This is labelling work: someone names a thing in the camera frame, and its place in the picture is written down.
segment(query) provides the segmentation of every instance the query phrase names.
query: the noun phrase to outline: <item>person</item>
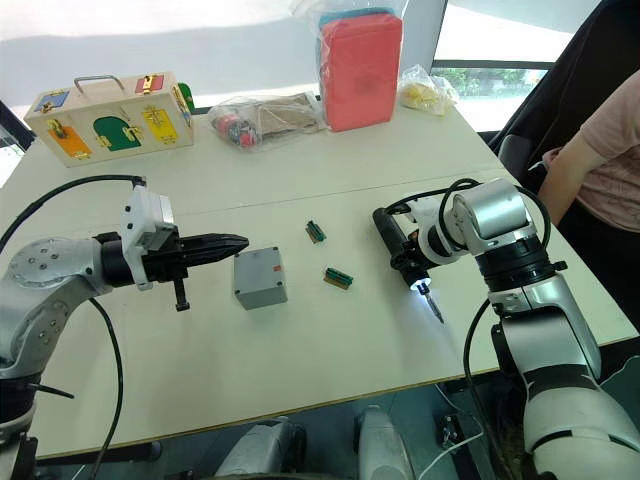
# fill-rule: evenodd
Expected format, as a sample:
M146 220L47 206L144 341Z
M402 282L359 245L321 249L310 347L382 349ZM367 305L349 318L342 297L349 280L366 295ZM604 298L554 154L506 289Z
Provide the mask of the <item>person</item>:
M640 331L640 71L543 161L552 222Z

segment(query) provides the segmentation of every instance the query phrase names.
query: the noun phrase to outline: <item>pink shirt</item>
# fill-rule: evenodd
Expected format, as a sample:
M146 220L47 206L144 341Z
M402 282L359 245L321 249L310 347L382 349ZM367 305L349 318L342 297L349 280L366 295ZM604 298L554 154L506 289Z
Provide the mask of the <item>pink shirt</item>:
M580 135L607 161L586 175L578 201L603 222L640 233L640 71L582 124ZM545 154L545 162L559 150Z

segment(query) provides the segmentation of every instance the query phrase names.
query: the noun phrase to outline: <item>clear plastic bag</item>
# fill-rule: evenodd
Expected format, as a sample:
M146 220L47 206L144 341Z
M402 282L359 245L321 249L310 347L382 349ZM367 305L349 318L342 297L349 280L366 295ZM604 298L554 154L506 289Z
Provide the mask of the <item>clear plastic bag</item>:
M297 0L316 36L325 118L334 131L391 119L407 0Z
M398 85L398 101L401 105L444 115L458 100L458 92L446 78L430 76L421 65L414 65L402 72Z
M235 97L212 107L207 118L220 138L243 150L326 128L320 105L310 92L287 97Z

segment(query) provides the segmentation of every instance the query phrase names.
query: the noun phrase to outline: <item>green door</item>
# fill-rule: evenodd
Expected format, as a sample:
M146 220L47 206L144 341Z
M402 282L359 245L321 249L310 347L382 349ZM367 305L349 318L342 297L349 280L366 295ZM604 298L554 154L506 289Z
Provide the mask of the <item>green door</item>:
M140 146L135 127L130 128L121 118L98 118L93 122L93 129L98 134L102 145L112 152Z

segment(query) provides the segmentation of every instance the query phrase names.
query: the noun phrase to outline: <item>black chair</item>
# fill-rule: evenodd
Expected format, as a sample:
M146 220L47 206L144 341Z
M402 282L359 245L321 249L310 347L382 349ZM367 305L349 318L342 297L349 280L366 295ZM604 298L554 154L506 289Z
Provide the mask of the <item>black chair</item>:
M489 148L524 186L537 191L545 172L529 168L546 151L567 143L639 69L640 0L603 0Z

